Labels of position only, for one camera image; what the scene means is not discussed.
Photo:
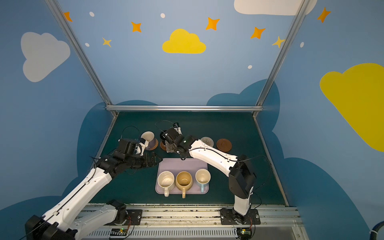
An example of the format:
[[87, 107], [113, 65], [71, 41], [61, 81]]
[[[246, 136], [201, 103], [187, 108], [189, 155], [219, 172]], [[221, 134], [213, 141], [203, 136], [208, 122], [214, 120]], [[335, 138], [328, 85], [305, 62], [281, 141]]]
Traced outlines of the beige woven coaster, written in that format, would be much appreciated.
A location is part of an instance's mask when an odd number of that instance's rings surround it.
[[215, 144], [215, 142], [213, 141], [213, 139], [210, 138], [210, 137], [202, 137], [202, 138], [201, 138], [201, 141], [202, 141], [204, 144], [206, 144], [207, 146], [209, 146], [209, 147], [213, 147], [214, 144]]

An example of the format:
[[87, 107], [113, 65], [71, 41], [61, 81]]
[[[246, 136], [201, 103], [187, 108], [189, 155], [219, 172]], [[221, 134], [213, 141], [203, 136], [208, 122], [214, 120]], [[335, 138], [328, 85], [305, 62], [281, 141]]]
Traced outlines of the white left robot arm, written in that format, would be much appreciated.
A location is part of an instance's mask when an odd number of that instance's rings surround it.
[[113, 154], [100, 158], [95, 167], [66, 197], [41, 217], [33, 215], [25, 224], [27, 240], [81, 240], [105, 224], [128, 222], [126, 205], [109, 201], [101, 210], [76, 221], [80, 211], [113, 178], [127, 169], [144, 169], [158, 165], [163, 159], [156, 153], [143, 155]]

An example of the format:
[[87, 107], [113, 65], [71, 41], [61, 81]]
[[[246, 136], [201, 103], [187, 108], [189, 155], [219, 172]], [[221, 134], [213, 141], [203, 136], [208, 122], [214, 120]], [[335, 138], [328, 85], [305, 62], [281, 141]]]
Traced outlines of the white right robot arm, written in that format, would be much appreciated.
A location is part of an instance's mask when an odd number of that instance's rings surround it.
[[161, 139], [172, 151], [179, 154], [181, 159], [189, 155], [224, 173], [229, 178], [229, 189], [235, 196], [233, 211], [240, 216], [248, 214], [257, 177], [252, 163], [245, 155], [226, 154], [192, 136], [177, 134], [172, 137], [171, 134], [163, 133]]

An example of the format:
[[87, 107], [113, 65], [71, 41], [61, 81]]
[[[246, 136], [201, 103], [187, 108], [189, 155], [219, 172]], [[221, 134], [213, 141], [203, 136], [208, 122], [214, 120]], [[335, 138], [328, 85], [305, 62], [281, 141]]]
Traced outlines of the purple mug cream inside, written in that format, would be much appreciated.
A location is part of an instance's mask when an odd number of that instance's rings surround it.
[[144, 140], [145, 150], [148, 151], [149, 143], [155, 138], [155, 134], [153, 132], [147, 131], [141, 135], [141, 140]]

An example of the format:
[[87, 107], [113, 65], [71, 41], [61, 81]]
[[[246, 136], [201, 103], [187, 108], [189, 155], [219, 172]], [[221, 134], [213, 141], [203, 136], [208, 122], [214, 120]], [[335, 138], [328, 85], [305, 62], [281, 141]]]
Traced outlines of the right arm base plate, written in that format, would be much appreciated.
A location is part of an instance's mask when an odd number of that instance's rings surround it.
[[260, 225], [261, 219], [257, 209], [249, 209], [246, 215], [237, 213], [234, 209], [220, 209], [222, 225]]

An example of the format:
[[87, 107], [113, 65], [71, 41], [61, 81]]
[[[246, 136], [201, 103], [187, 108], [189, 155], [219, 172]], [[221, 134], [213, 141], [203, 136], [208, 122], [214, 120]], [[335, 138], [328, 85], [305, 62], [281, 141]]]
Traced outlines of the light blue mug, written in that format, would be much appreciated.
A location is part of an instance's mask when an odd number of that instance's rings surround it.
[[199, 169], [195, 174], [196, 184], [199, 186], [200, 192], [203, 194], [211, 180], [211, 174], [207, 169]]

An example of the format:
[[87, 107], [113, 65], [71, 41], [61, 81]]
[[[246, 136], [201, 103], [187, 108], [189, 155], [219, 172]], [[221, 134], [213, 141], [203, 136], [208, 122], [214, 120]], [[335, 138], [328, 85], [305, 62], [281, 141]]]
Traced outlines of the yellow mug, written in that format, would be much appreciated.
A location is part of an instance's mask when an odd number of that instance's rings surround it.
[[182, 193], [182, 198], [186, 198], [187, 191], [193, 186], [193, 178], [189, 172], [183, 171], [176, 176], [176, 187]]

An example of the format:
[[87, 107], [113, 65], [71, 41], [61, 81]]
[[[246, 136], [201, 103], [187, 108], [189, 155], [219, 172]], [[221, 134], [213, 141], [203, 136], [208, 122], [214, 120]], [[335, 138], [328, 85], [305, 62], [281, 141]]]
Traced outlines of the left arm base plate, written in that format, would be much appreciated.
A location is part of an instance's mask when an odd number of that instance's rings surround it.
[[108, 223], [107, 226], [127, 226], [140, 225], [143, 210], [118, 210], [114, 221]]

